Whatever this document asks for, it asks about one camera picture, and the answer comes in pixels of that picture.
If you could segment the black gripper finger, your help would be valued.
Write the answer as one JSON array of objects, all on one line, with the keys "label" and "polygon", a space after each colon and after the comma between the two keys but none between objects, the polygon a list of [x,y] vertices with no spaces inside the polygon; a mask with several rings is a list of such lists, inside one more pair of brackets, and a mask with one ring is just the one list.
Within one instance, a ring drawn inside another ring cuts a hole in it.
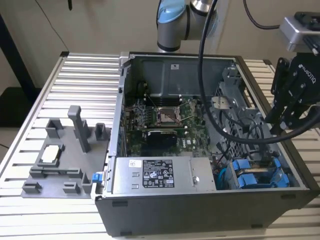
[{"label": "black gripper finger", "polygon": [[287,113],[285,108],[288,106],[288,101],[278,99],[273,101],[273,106],[265,117],[265,122],[272,125],[271,133],[282,133],[288,126]]},{"label": "black gripper finger", "polygon": [[303,129],[304,131],[320,127],[319,105],[298,105],[285,119],[290,130]]}]

